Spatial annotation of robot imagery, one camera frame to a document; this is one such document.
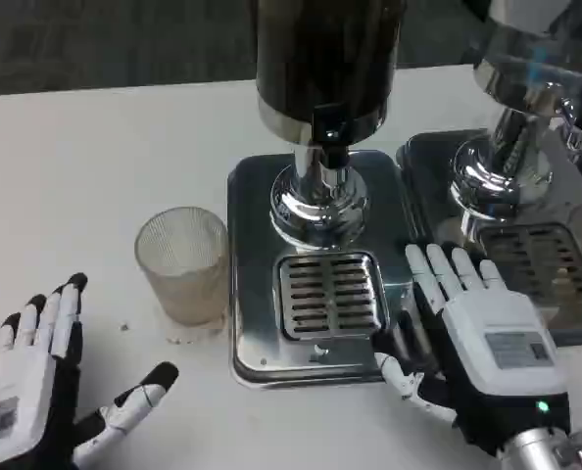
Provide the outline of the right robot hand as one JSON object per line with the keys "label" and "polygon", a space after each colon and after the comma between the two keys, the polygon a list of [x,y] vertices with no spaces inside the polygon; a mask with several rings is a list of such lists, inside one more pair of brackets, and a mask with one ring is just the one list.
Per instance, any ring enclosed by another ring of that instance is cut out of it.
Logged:
{"label": "right robot hand", "polygon": [[418,365],[404,340],[371,337],[383,380],[400,398],[457,428],[499,458],[521,436],[572,432],[569,390],[558,350],[533,301],[510,289],[488,258],[457,245],[408,243],[412,298],[434,365]]}

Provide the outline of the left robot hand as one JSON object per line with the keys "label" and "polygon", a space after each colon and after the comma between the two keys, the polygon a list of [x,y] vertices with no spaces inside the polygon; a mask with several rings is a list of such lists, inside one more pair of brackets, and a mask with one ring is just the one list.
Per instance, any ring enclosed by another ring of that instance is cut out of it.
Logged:
{"label": "left robot hand", "polygon": [[88,469],[163,400],[178,368],[156,365],[139,383],[77,419],[88,278],[73,274],[0,325],[0,469]]}

